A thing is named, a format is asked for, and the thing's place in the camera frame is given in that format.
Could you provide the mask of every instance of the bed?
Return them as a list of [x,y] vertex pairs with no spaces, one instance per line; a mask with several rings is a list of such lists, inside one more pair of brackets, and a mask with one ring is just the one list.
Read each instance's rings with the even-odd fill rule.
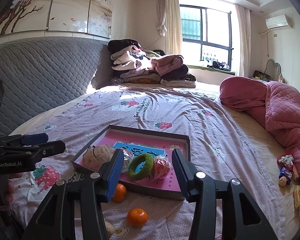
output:
[[[63,140],[65,153],[44,159],[37,167],[52,166],[61,178],[71,182],[82,177],[74,172],[70,159],[108,124],[158,130],[155,123],[171,122],[172,127],[165,131],[189,135],[192,161],[198,170],[215,179],[229,181],[237,177],[242,180],[278,238],[292,239],[300,227],[300,214],[294,210],[293,187],[280,188],[277,183],[276,158],[284,154],[283,148],[250,116],[223,107],[218,96],[219,86],[199,82],[195,89],[149,84],[106,86],[39,114],[11,134],[46,132],[50,140]],[[143,105],[148,100],[149,107],[145,109]],[[124,101],[138,104],[125,106]],[[172,110],[165,111],[167,106]],[[32,172],[14,179],[14,184],[17,190],[12,213],[25,227],[47,190],[38,186]],[[125,221],[126,213],[135,207],[145,209],[150,217],[141,229],[130,227]],[[131,192],[122,203],[110,202],[102,208],[105,220],[123,232],[127,230],[112,238],[127,239],[187,239],[194,212],[194,205],[186,201]],[[80,208],[76,205],[77,239],[82,239],[80,223]],[[218,239],[221,235],[220,203],[216,228]]]
[[[0,79],[5,95],[0,112],[0,136],[45,132],[61,139],[66,150],[45,158],[49,182],[82,179],[70,162],[95,134],[109,124],[190,137],[192,161],[215,179],[239,178],[257,201],[280,240],[290,240],[300,226],[294,211],[293,187],[279,188],[276,158],[283,148],[254,119],[223,107],[219,86],[196,88],[124,84],[108,86],[113,75],[104,42],[73,37],[40,37],[0,45]],[[172,127],[156,125],[169,122]],[[14,179],[13,216],[26,227],[50,187],[38,185],[38,173]],[[215,237],[221,235],[221,208]],[[76,235],[82,239],[80,207],[75,206]],[[142,228],[130,227],[125,216],[140,207],[149,214]],[[122,203],[103,204],[105,219],[126,239],[188,239],[194,204],[128,192]]]

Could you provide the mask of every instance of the window frame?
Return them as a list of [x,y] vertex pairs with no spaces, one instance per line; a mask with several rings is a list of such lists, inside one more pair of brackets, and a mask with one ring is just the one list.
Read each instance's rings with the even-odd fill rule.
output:
[[[195,6],[195,5],[186,5],[186,4],[180,4],[179,6],[180,7],[189,7],[189,8],[200,9],[200,23],[201,23],[201,25],[200,25],[201,26],[201,28],[200,28],[200,40],[184,39],[183,37],[182,37],[182,40],[185,41],[185,42],[192,42],[192,43],[201,44],[200,60],[202,60],[202,45],[228,50],[228,65],[229,65],[230,70],[231,70],[232,50],[234,49],[234,48],[232,48],[231,11],[229,13],[227,13],[228,14],[228,24],[229,24],[229,46],[227,47],[227,46],[223,46],[223,45],[208,42],[208,15],[207,15],[207,9],[211,9],[211,8]],[[203,39],[202,10],[205,10],[205,13],[206,13],[206,41],[202,41],[202,39]]]

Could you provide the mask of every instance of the human hand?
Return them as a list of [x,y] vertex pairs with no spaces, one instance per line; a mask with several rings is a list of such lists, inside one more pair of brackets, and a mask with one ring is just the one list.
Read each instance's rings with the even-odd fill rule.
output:
[[[17,179],[17,178],[21,178],[23,175],[23,173],[15,173],[15,174],[10,174],[9,179]],[[7,186],[7,193],[4,196],[4,199],[6,201],[8,201],[9,203],[11,203],[13,201],[13,193],[14,193],[14,184],[11,180],[9,180],[8,182],[8,186]]]

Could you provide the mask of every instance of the window sill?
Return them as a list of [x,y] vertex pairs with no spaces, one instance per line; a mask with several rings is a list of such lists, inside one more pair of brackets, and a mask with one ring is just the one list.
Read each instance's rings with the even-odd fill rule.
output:
[[233,75],[233,76],[235,75],[235,72],[233,72],[233,71],[225,71],[225,70],[221,70],[221,69],[208,68],[208,67],[202,67],[202,66],[194,66],[194,65],[187,65],[187,66],[188,66],[188,68],[197,68],[197,69],[202,69],[202,70],[226,73],[226,74]]

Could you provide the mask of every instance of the air conditioner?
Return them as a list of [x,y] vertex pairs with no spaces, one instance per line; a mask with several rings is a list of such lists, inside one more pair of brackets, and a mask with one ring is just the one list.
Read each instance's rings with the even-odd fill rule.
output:
[[291,29],[292,28],[290,18],[288,16],[286,16],[285,14],[266,19],[266,24],[267,24],[267,27],[269,30]]

